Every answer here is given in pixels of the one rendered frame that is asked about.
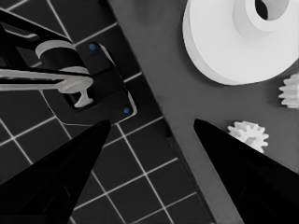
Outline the large thick white disc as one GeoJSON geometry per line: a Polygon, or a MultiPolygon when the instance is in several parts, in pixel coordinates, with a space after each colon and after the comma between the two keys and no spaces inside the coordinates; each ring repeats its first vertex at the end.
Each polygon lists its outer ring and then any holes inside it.
{"type": "Polygon", "coordinates": [[[188,0],[182,32],[197,69],[225,85],[276,77],[299,59],[299,0],[285,2],[280,17],[267,21],[256,0],[188,0]]]}

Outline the small white toothed gear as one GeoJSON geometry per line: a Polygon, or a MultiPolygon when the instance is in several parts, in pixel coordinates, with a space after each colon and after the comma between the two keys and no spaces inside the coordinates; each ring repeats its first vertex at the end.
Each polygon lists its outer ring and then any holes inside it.
{"type": "Polygon", "coordinates": [[[291,109],[299,109],[299,74],[293,74],[283,80],[283,86],[278,88],[282,93],[278,96],[282,105],[291,109]]]}

